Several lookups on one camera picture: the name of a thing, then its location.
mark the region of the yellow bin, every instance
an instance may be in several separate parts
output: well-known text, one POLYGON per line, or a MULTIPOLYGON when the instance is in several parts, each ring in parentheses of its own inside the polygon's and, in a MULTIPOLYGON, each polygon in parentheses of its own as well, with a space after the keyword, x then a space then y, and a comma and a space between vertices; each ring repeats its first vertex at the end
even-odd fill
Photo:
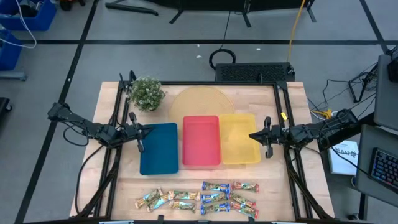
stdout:
POLYGON ((253 114, 220 115, 221 155, 224 164, 253 164, 261 161, 259 143, 249 138, 255 133, 253 114))

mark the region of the blue bin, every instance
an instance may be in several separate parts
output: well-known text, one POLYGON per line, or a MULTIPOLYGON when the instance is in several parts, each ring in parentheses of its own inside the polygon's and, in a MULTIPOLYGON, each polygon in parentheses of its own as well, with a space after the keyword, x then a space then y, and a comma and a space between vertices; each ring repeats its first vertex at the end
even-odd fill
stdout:
MULTIPOLYGON (((22 43, 15 38, 8 30, 0 30, 0 37, 8 42, 19 44, 22 43)), ((0 71, 13 70, 17 65, 19 54, 22 47, 7 44, 0 40, 2 47, 0 48, 0 71)))
MULTIPOLYGON (((10 14, 15 10, 18 10, 18 5, 15 0, 1 0, 2 9, 0 13, 10 14)), ((40 7, 36 17, 24 17, 25 23, 30 30, 45 31, 50 28, 51 22, 54 20, 56 8, 50 0, 32 0, 35 4, 43 1, 43 5, 40 7)), ((0 24, 8 30, 24 30, 26 28, 22 25, 19 16, 16 17, 0 17, 0 24)))

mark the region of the plastic bin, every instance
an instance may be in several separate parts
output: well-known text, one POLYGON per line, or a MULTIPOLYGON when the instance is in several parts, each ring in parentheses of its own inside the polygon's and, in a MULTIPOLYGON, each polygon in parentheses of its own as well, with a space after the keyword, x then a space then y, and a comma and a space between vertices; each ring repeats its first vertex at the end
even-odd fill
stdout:
MULTIPOLYGON (((0 37, 14 44, 22 44, 8 30, 0 30, 0 37)), ((17 65, 22 47, 7 44, 0 40, 2 47, 0 48, 0 71, 13 70, 17 65)))
POLYGON ((142 144, 141 175, 175 174, 178 172, 177 124, 151 124, 155 129, 149 133, 142 144))
POLYGON ((217 166, 221 162, 217 116, 186 116, 182 128, 182 164, 217 166))
MULTIPOLYGON (((42 0, 32 0, 32 2, 36 4, 39 1, 42 0)), ((2 14, 11 14, 15 10, 18 10, 18 6, 15 0, 2 0, 1 6, 2 9, 0 9, 0 13, 2 14)), ((31 31, 45 31, 50 28, 56 11, 57 10, 54 4, 52 4, 50 0, 43 0, 43 5, 40 7, 40 10, 37 13, 36 17, 24 17, 24 20, 31 31)), ((8 30, 26 30, 26 28, 22 25, 19 16, 0 16, 0 24, 2 24, 2 26, 4 26, 8 30)))
POLYGON ((221 155, 224 164, 253 164, 261 161, 253 114, 220 115, 221 155))

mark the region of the black metal frame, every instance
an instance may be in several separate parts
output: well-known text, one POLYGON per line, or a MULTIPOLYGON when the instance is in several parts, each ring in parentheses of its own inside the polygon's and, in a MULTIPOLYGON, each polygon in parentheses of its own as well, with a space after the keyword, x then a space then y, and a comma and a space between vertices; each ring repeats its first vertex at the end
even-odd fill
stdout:
MULTIPOLYGON (((118 117, 118 111, 120 107, 120 101, 122 98, 122 93, 124 90, 124 86, 127 85, 128 82, 120 81, 119 86, 118 86, 118 92, 116 94, 116 101, 115 101, 115 106, 114 106, 114 114, 115 114, 115 119, 112 120, 112 124, 116 125, 116 119, 118 117)), ((284 101, 285 101, 285 106, 286 106, 286 113, 288 115, 288 122, 289 126, 294 126, 294 118, 293 118, 293 112, 292 112, 292 107, 290 105, 290 98, 289 98, 289 92, 287 89, 287 84, 286 82, 262 82, 262 83, 253 83, 253 82, 162 82, 163 85, 253 85, 253 86, 272 86, 274 89, 274 95, 275 95, 275 105, 278 113, 278 120, 279 120, 279 125, 284 127, 285 121, 282 117, 282 105, 280 102, 280 95, 279 95, 279 89, 282 90, 284 94, 284 101)), ((129 109, 129 100, 126 98, 125 99, 125 104, 124 104, 124 109, 123 109, 123 117, 122 117, 122 123, 126 122, 127 118, 127 112, 129 109)), ((99 221, 110 221, 112 209, 113 209, 113 201, 114 201, 114 194, 116 190, 116 182, 118 179, 118 169, 119 169, 119 161, 121 157, 121 147, 117 147, 116 150, 116 155, 115 155, 115 160, 113 164, 113 168, 111 169, 112 171, 110 174, 107 175, 108 173, 108 167, 109 167, 109 160, 110 160, 110 155, 111 151, 113 149, 107 149, 107 152, 104 157, 104 164, 103 164, 103 170, 101 173, 101 181, 100 181, 100 188, 96 193, 93 199, 91 199, 92 206, 90 206, 90 210, 92 210, 95 207, 95 212, 93 213, 94 217, 88 217, 88 213, 85 213, 84 216, 79 216, 79 217, 72 217, 71 219, 68 220, 54 220, 54 221, 48 221, 48 222, 40 222, 40 223, 98 223, 99 221), (107 183, 111 183, 111 186, 109 188, 109 197, 107 201, 107 207, 106 207, 106 215, 99 217, 100 215, 100 210, 101 210, 101 204, 102 202, 102 193, 104 192, 104 189, 107 187, 107 183)), ((297 164, 297 170, 298 172, 295 171, 293 167, 293 163, 290 157, 290 147, 284 146, 284 158, 285 158, 285 163, 286 163, 286 168, 289 176, 289 187, 290 187, 290 194, 292 197, 292 207, 293 207, 293 212, 294 212, 294 217, 296 222, 305 222, 305 223, 350 223, 350 222, 341 222, 341 221, 336 221, 332 219, 329 215, 327 215, 317 204, 316 200, 314 197, 311 195, 311 193, 307 190, 307 186, 305 183, 305 175, 304 175, 304 169, 303 169, 303 164, 302 164, 302 159, 300 156, 299 152, 295 152, 296 158, 296 164, 297 164), (298 201, 298 196, 297 196, 297 191, 296 191, 296 185, 299 187, 299 189, 302 191, 303 195, 303 201, 305 205, 305 212, 306 212, 306 218, 301 217, 300 213, 300 206, 299 206, 299 201, 298 201), (317 212, 317 215, 320 217, 320 219, 314 219, 312 216, 312 208, 317 212)), ((200 223, 202 221, 164 221, 164 217, 162 215, 159 216, 158 220, 135 220, 134 223, 200 223)), ((249 223, 254 223, 255 221, 252 218, 249 218, 249 223)), ((222 222, 213 222, 211 223, 247 223, 247 222, 228 222, 228 221, 222 221, 222 222)))

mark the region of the keyboard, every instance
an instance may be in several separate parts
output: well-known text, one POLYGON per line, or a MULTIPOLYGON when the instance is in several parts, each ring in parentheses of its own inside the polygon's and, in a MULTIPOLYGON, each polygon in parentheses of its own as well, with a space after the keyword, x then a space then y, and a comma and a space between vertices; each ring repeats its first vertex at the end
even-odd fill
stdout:
POLYGON ((369 175, 398 194, 398 156, 374 148, 369 175))
POLYGON ((236 63, 217 64, 217 81, 258 82, 259 75, 264 82, 294 81, 294 74, 288 74, 289 63, 236 63))

